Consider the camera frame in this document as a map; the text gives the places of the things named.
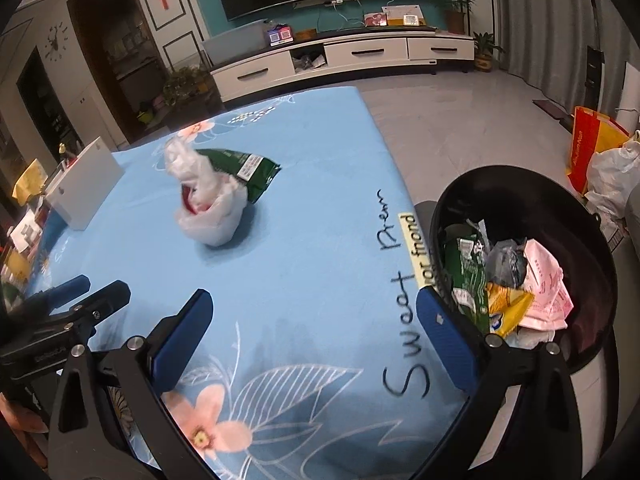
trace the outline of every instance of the pink flower print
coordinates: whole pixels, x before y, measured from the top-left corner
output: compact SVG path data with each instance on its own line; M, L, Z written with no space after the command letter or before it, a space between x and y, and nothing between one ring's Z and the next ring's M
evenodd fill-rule
M244 422L218 422L225 400L225 389L221 384L212 384L204 388L196 399L195 408L177 392L163 394L162 400L184 436L203 458L207 454L215 459L217 451L243 451L254 439Z
M214 120L206 119L181 129L177 135L187 142L193 142L200 132L206 132L207 130L212 129L215 125L216 122Z

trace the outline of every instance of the doorway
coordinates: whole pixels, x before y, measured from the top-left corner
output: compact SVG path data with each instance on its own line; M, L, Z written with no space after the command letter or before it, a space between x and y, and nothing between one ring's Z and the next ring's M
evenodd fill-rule
M17 85L31 120L51 155L60 161L61 143L72 152L80 153L84 144L58 101L37 48L29 56Z
M138 0L69 0L98 90L129 143L162 126L167 73Z

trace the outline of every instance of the crumpled plastic bag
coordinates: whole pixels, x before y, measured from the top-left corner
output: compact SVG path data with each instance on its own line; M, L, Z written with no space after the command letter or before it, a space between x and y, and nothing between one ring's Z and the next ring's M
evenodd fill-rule
M533 350L538 343L548 343L554 340L556 336L555 330L533 330L531 328L520 327L518 330L511 332L505 339L505 343L513 348L523 348L525 350Z
M209 159L172 137L164 146L167 173L182 183L182 203L175 220L189 238L217 247L233 237L247 204L243 184L213 170Z
M628 140L622 148L594 153L587 181L585 198L612 218L624 218L626 201L640 184L640 142Z
M524 255L527 275L522 288L533 292L535 298L519 325L543 331L567 328L565 319L574 304L562 281L564 274L558 260L535 240L527 240Z
M520 288L527 275L527 259L524 247L514 240L502 240L494 245L484 264L488 282L508 288Z

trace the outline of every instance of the small box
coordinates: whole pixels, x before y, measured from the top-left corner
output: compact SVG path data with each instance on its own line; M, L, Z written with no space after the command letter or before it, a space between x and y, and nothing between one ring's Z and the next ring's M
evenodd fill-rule
M271 46L290 43L293 41L293 33L289 25L277 25L275 28L267 31L269 44Z
M45 190L49 205L75 231L83 231L124 170L98 137Z

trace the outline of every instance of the black trash bin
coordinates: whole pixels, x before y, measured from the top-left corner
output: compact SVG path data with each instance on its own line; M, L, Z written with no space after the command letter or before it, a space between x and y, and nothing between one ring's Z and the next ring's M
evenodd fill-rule
M438 200L431 220L430 250L438 289L457 310L442 250L445 229L466 219L484 219L489 240L535 238L560 263L574 303L568 328L556 339L569 371L588 364L612 328L618 301L613 258L600 221L565 188L513 166L486 166L454 180Z

